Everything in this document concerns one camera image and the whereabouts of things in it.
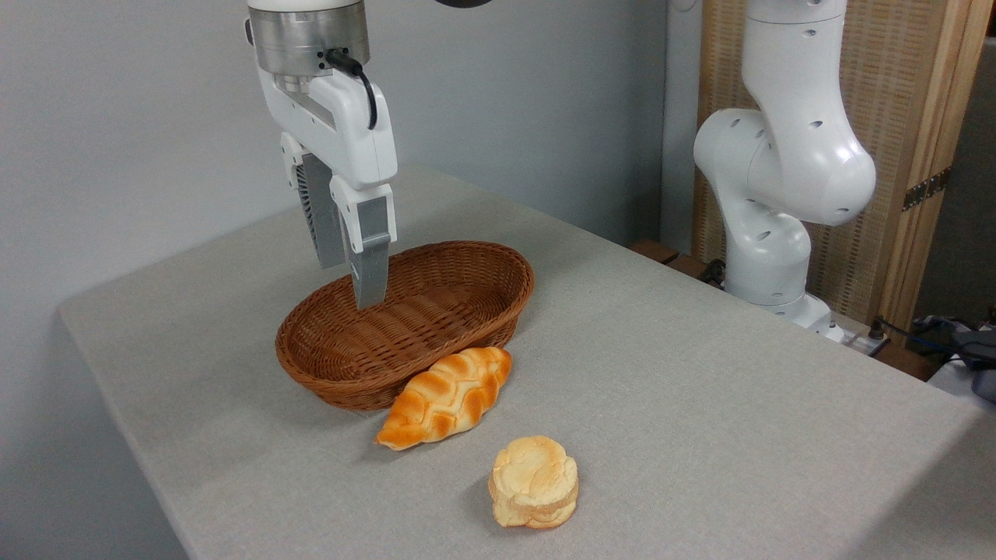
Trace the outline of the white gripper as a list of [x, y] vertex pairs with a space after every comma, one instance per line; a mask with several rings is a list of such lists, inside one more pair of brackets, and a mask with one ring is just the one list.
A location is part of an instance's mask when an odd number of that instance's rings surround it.
[[377, 86], [371, 88], [377, 125], [370, 130], [369, 96], [360, 79], [335, 71], [311, 79], [308, 93], [290, 95], [279, 88], [277, 75], [260, 68], [258, 77], [272, 117], [288, 132], [280, 138], [286, 175], [321, 268], [346, 259], [356, 307], [381, 304], [389, 244], [396, 241], [388, 182], [398, 173], [398, 157], [387, 100]]

